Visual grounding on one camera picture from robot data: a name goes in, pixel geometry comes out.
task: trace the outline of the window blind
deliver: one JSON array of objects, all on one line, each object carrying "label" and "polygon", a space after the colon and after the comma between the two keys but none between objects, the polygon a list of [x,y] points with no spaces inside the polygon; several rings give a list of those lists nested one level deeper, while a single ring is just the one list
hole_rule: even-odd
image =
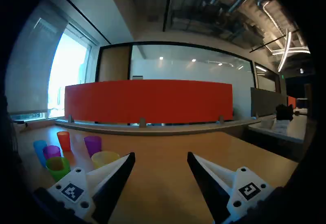
[{"label": "window blind", "polygon": [[9,114],[46,112],[55,51],[68,21],[46,2],[29,16],[12,50],[5,77]]}]

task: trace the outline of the plastic cup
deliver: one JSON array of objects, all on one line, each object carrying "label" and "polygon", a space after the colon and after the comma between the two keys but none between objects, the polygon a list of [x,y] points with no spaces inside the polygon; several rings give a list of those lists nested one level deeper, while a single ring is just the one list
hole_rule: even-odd
[{"label": "plastic cup", "polygon": [[69,132],[65,132],[65,131],[57,132],[57,136],[58,136],[62,151],[71,151]]},{"label": "plastic cup", "polygon": [[90,157],[102,151],[102,139],[99,136],[87,136],[84,141]]},{"label": "plastic cup", "polygon": [[110,164],[113,161],[120,159],[120,156],[115,152],[101,151],[93,154],[92,161],[96,169]]},{"label": "plastic cup", "polygon": [[46,160],[53,157],[61,157],[60,148],[55,145],[46,146],[43,149],[43,154]]},{"label": "plastic cup", "polygon": [[45,167],[46,159],[43,154],[43,149],[47,146],[46,141],[44,140],[35,141],[33,142],[33,146],[41,165]]},{"label": "plastic cup", "polygon": [[55,182],[58,182],[70,172],[69,161],[65,157],[49,158],[46,161],[46,167]]}]

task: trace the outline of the orange cup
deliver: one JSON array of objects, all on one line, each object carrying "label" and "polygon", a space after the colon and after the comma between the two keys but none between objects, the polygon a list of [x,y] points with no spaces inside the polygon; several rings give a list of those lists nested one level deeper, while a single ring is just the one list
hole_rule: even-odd
[{"label": "orange cup", "polygon": [[57,132],[62,151],[71,151],[69,132]]}]

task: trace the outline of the green cup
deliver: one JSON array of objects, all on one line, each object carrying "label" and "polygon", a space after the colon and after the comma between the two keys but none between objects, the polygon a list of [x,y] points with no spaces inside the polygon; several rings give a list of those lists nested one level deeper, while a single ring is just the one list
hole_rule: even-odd
[{"label": "green cup", "polygon": [[69,161],[65,157],[49,158],[45,165],[55,182],[58,182],[70,172]]}]

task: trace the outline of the gray partition panel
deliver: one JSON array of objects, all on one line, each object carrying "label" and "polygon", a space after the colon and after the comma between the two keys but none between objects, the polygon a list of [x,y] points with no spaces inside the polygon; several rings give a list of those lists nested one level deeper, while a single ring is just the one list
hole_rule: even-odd
[{"label": "gray partition panel", "polygon": [[275,112],[279,104],[287,105],[286,96],[278,92],[251,88],[251,116],[266,116]]}]

